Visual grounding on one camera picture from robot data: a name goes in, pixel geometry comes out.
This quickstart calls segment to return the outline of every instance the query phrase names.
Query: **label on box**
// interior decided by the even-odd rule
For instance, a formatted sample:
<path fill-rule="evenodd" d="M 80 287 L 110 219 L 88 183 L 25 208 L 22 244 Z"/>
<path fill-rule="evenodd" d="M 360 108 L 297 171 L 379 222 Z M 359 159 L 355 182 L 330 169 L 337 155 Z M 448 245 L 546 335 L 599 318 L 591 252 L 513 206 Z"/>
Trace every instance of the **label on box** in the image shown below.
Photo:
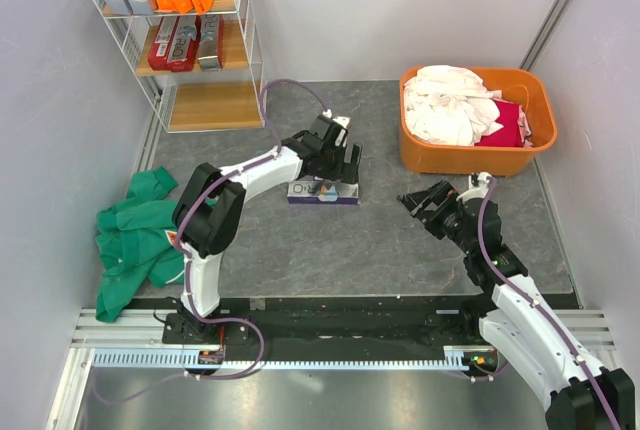
<path fill-rule="evenodd" d="M 198 28 L 196 27 L 196 16 L 187 15 L 180 17 L 176 34 L 171 42 L 171 51 L 169 52 L 168 62 L 180 62 L 187 60 L 189 48 L 192 42 L 198 37 Z"/>
<path fill-rule="evenodd" d="M 167 54 L 177 21 L 177 17 L 164 17 L 160 22 L 147 57 L 149 66 L 155 71 L 167 70 Z"/>
<path fill-rule="evenodd" d="M 171 34 L 173 33 L 173 27 L 175 24 L 176 20 L 174 18 L 163 18 L 154 42 L 169 43 L 171 41 Z"/>
<path fill-rule="evenodd" d="M 200 25 L 200 41 L 217 42 L 220 30 L 220 15 L 203 15 Z"/>

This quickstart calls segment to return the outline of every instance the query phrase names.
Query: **gray floor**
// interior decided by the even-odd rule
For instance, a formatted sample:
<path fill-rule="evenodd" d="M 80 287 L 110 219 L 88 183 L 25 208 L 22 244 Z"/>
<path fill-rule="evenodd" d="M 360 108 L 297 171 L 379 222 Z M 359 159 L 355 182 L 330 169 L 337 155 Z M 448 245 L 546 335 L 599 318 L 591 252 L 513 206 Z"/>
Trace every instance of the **gray floor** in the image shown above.
<path fill-rule="evenodd" d="M 245 207 L 236 240 L 220 276 L 222 296 L 394 295 L 477 293 L 460 251 L 431 237 L 396 201 L 440 176 L 414 175 L 398 153 L 397 82 L 312 84 L 334 115 L 352 118 L 351 142 L 363 145 L 361 204 L 289 205 L 284 187 Z M 268 111 L 281 137 L 308 128 L 319 106 L 302 89 L 270 92 Z M 154 167 L 163 165 L 180 182 L 177 199 L 193 169 L 204 161 L 230 165 L 273 145 L 267 130 L 163 134 Z M 465 188 L 466 177 L 446 177 Z M 503 234 L 543 292 L 570 292 L 567 267 L 533 166 L 502 179 L 495 201 Z M 138 296 L 178 295 L 180 288 L 150 285 Z"/>

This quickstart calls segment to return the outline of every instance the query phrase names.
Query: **plastic tub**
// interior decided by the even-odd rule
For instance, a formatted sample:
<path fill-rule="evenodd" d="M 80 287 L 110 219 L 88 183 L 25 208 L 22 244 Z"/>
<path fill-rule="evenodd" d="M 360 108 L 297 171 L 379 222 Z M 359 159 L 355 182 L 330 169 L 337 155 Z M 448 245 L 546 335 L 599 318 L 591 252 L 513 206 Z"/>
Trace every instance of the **plastic tub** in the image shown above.
<path fill-rule="evenodd" d="M 400 156 L 414 173 L 469 174 L 489 172 L 511 177 L 556 141 L 556 122 L 542 82 L 513 68 L 469 67 L 489 90 L 502 90 L 505 100 L 522 105 L 531 127 L 533 148 L 458 147 L 432 145 L 409 132 L 404 119 L 404 84 L 422 67 L 413 67 L 400 79 Z"/>

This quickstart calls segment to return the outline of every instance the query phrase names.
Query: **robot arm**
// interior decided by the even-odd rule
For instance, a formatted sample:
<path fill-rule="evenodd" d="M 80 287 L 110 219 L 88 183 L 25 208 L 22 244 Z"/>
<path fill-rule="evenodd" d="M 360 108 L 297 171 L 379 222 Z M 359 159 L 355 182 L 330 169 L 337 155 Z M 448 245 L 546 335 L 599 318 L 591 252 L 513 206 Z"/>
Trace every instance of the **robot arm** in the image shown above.
<path fill-rule="evenodd" d="M 438 239 L 449 238 L 466 255 L 467 274 L 483 293 L 463 305 L 464 330 L 482 337 L 506 357 L 540 400 L 550 430 L 612 428 L 585 368 L 600 385 L 621 428 L 635 429 L 633 382 L 622 369 L 607 370 L 558 319 L 526 267 L 502 242 L 502 222 L 493 202 L 485 209 L 484 243 L 506 281 L 486 263 L 478 239 L 478 218 L 490 178 L 487 173 L 470 177 L 470 188 L 462 194 L 443 181 L 399 197 L 429 233 Z M 526 292 L 533 304 L 516 288 Z M 560 332 L 578 349 L 577 357 Z"/>
<path fill-rule="evenodd" d="M 309 130 L 284 140 L 280 153 L 274 147 L 264 155 L 238 165 L 218 169 L 203 163 L 196 168 L 173 214 L 176 227 L 211 183 L 223 175 L 236 173 L 209 195 L 210 200 L 197 209 L 182 236 L 183 245 L 193 255 L 189 287 L 197 314 L 210 315 L 220 303 L 218 277 L 222 255 L 235 238 L 245 202 L 270 188 L 307 175 L 357 183 L 361 147 L 353 145 L 351 158 L 345 161 L 348 126 L 348 118 L 332 118 L 330 112 L 325 112 L 316 118 Z M 251 163 L 267 160 L 265 157 L 268 156 L 275 158 L 251 166 Z M 182 303 L 193 313 L 186 289 Z"/>

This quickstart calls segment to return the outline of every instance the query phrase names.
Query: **white cloth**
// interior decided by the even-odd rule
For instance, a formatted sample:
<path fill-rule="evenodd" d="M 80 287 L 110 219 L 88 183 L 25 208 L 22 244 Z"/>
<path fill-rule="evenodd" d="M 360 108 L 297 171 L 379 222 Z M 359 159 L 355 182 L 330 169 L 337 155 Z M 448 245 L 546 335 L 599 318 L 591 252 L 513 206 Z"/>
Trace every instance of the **white cloth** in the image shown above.
<path fill-rule="evenodd" d="M 466 68 L 432 65 L 404 86 L 405 121 L 409 131 L 436 145 L 472 146 L 502 128 L 493 98 L 482 79 Z"/>

